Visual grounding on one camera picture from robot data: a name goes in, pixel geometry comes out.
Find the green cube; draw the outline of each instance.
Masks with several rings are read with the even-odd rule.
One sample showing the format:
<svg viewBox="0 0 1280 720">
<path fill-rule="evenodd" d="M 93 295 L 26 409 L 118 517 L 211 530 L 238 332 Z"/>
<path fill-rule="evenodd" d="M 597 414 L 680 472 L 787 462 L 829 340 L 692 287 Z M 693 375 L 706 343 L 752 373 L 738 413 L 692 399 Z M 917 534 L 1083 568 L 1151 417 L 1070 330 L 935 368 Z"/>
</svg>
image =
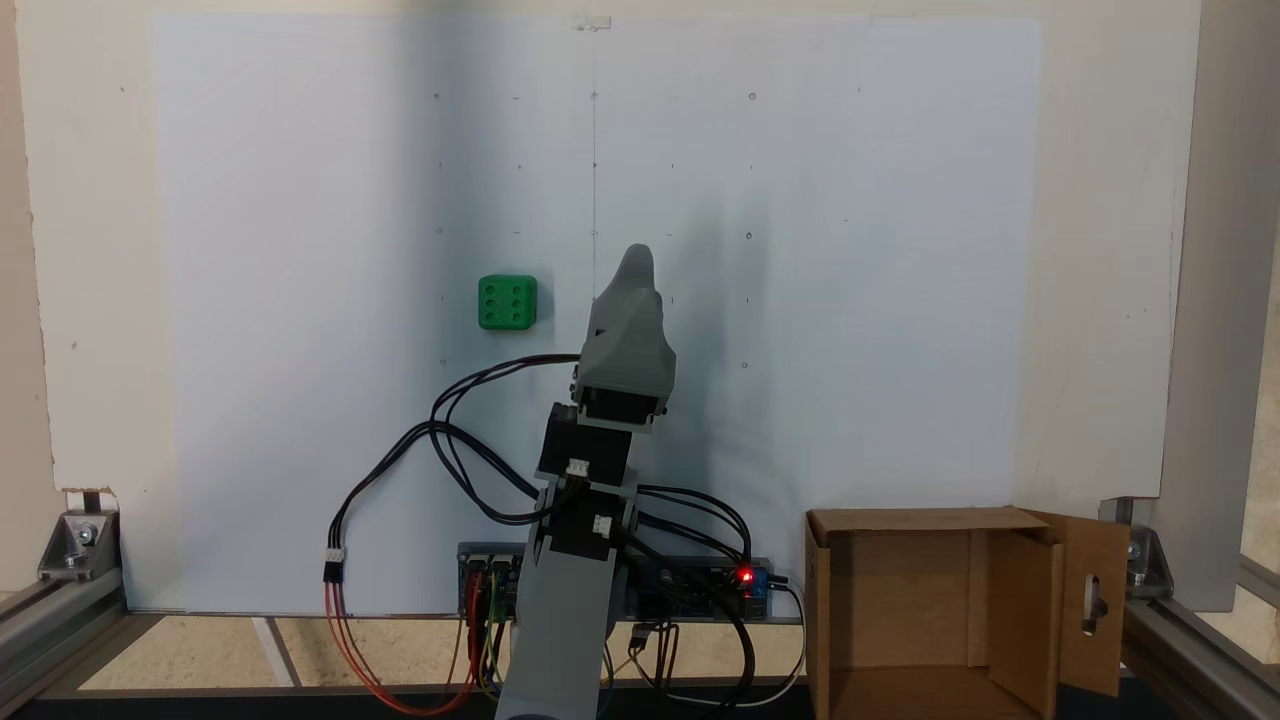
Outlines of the green cube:
<svg viewBox="0 0 1280 720">
<path fill-rule="evenodd" d="M 538 322 L 538 281 L 532 275 L 480 278 L 477 319 L 486 331 L 527 331 Z"/>
</svg>

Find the red wire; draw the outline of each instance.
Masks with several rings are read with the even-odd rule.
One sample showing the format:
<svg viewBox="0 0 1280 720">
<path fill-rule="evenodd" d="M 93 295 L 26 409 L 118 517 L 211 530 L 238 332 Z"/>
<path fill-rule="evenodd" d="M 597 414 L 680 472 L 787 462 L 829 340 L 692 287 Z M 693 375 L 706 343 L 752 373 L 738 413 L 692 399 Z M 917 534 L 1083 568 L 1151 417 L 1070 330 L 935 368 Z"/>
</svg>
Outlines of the red wire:
<svg viewBox="0 0 1280 720">
<path fill-rule="evenodd" d="M 472 579 L 467 587 L 467 610 L 468 618 L 476 616 L 476 597 L 480 594 L 479 579 Z M 351 632 L 351 625 L 347 620 L 347 607 L 346 597 L 342 592 L 342 585 L 337 583 L 325 583 L 325 620 L 329 625 L 329 634 L 333 635 L 334 643 L 338 646 L 339 652 L 342 652 L 343 659 L 347 665 L 360 679 L 360 683 L 365 685 L 369 692 L 374 694 L 378 700 L 385 703 L 388 707 L 403 712 L 406 715 L 413 715 L 416 717 L 433 717 L 438 715 L 444 715 L 452 712 L 462 706 L 471 696 L 471 691 L 475 687 L 475 676 L 477 674 L 476 662 L 479 661 L 479 652 L 476 648 L 476 635 L 475 629 L 468 633 L 467 637 L 467 656 L 471 659 L 471 666 L 467 673 L 466 684 L 462 691 L 454 696 L 448 703 L 433 707 L 412 707 L 404 705 L 403 702 L 396 700 L 396 697 L 388 691 L 378 676 L 374 674 L 372 667 L 370 667 L 369 661 L 365 660 L 364 655 L 360 652 L 360 647 L 356 644 L 355 634 Z M 453 639 L 453 662 L 449 665 L 449 678 L 445 689 L 453 684 L 453 670 L 458 661 L 458 644 L 462 637 L 462 620 L 458 621 L 458 632 L 454 634 Z"/>
</svg>

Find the robotic arm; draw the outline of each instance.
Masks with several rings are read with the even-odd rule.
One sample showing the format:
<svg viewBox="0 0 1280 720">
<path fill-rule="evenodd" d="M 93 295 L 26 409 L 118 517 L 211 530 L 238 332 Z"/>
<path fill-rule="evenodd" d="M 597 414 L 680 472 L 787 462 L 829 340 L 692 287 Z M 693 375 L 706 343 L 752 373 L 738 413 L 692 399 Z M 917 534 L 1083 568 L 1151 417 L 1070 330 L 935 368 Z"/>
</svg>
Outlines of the robotic arm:
<svg viewBox="0 0 1280 720">
<path fill-rule="evenodd" d="M 614 525 L 636 527 L 636 483 L 626 461 L 632 433 L 666 413 L 676 354 L 662 331 L 653 254 L 627 249 L 613 281 L 591 305 L 575 405 L 556 404 L 538 475 L 549 480 L 538 509 L 568 502 L 532 525 L 521 574 L 511 666 L 498 720 L 591 720 L 600 653 L 622 614 L 627 583 Z"/>
</svg>

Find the open cardboard box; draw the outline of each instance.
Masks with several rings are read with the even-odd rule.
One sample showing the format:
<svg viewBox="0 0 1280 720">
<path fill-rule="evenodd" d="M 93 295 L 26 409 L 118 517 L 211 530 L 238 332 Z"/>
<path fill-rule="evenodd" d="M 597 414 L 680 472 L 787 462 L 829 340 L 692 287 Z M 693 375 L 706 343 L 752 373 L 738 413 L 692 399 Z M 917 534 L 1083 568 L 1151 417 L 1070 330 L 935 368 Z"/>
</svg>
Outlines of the open cardboard box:
<svg viewBox="0 0 1280 720">
<path fill-rule="evenodd" d="M 1016 507 L 813 510 L 818 720 L 1053 717 L 1115 696 L 1129 529 Z"/>
</svg>

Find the vertical line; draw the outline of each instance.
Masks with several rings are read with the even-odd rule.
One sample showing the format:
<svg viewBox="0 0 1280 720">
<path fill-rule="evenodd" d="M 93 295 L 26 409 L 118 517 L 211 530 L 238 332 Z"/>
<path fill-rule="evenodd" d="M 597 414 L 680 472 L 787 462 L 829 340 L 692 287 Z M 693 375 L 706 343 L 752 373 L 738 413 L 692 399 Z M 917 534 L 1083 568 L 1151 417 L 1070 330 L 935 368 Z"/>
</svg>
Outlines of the vertical line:
<svg viewBox="0 0 1280 720">
<path fill-rule="evenodd" d="M 1133 498 L 1132 497 L 1117 497 L 1116 498 L 1116 523 L 1121 525 L 1133 524 Z"/>
<path fill-rule="evenodd" d="M 591 38 L 591 301 L 595 301 L 595 243 L 599 233 L 595 229 L 595 38 Z"/>
<path fill-rule="evenodd" d="M 252 621 L 257 641 L 262 644 L 266 664 L 271 667 L 271 674 L 275 675 L 275 684 L 282 688 L 301 688 L 302 682 L 298 679 L 298 671 L 293 666 L 293 659 L 289 657 L 289 648 L 284 644 L 284 637 L 280 635 L 275 618 L 253 618 Z"/>
</svg>

